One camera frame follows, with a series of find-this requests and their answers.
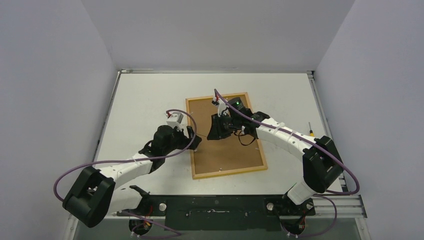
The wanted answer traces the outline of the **yellow wooden photo frame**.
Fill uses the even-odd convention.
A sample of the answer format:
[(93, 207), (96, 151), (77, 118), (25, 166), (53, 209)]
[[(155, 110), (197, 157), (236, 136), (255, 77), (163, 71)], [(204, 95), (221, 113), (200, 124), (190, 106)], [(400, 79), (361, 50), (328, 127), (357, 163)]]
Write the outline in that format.
[[(211, 116), (217, 112), (212, 96), (192, 97), (185, 100), (186, 110), (194, 118), (197, 133), (207, 136), (211, 128)], [(260, 140), (251, 136), (231, 135), (222, 140), (202, 137), (197, 151), (190, 153), (191, 174), (194, 180), (265, 171), (267, 160)]]

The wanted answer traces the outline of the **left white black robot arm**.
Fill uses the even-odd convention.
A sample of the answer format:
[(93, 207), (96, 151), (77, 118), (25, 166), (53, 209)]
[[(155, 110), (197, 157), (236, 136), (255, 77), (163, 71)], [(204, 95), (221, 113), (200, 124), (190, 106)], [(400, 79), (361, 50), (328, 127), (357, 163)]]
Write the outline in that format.
[(175, 150), (196, 150), (202, 138), (191, 126), (186, 130), (161, 125), (137, 154), (119, 164), (99, 169), (86, 166), (62, 201), (62, 207), (89, 228), (98, 225), (107, 214), (131, 210), (144, 215), (149, 201), (147, 192), (137, 186), (125, 187), (133, 179), (160, 168), (166, 156)]

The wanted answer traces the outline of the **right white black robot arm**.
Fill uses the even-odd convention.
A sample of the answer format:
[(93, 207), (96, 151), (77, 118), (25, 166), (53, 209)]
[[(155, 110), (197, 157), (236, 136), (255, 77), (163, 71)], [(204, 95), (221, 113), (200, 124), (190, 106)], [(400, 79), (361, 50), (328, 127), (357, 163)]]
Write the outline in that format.
[(328, 136), (315, 138), (294, 131), (266, 113), (252, 112), (240, 97), (224, 101), (214, 96), (212, 104), (217, 107), (217, 113), (211, 116), (208, 140), (222, 140), (235, 133), (249, 135), (272, 143), (301, 161), (302, 180), (286, 192), (282, 201), (286, 213), (296, 214), (306, 200), (326, 192), (342, 174), (342, 161)]

